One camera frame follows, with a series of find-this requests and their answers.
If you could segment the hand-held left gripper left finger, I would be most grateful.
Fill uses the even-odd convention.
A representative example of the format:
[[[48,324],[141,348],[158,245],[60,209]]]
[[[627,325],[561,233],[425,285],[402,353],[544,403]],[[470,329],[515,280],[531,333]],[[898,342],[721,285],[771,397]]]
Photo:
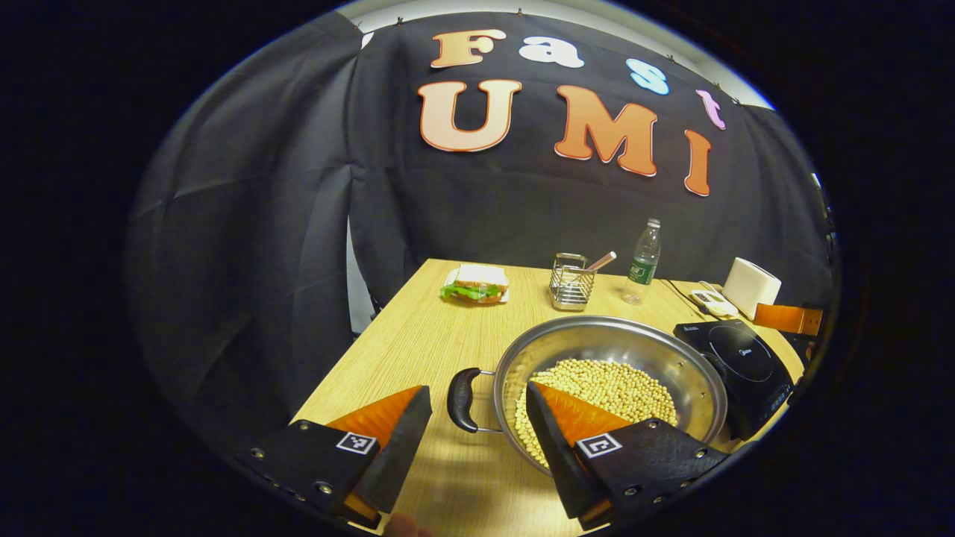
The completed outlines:
[[[429,386],[412,386],[327,424],[298,419],[239,450],[237,462],[307,511],[375,530],[395,507],[431,415]]]

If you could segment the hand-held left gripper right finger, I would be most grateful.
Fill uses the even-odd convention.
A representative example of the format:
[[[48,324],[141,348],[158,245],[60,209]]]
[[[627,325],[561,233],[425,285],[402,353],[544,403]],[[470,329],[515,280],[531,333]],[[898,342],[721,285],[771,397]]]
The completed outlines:
[[[729,456],[662,419],[631,424],[538,382],[527,384],[526,412],[564,511],[584,530],[647,520]]]

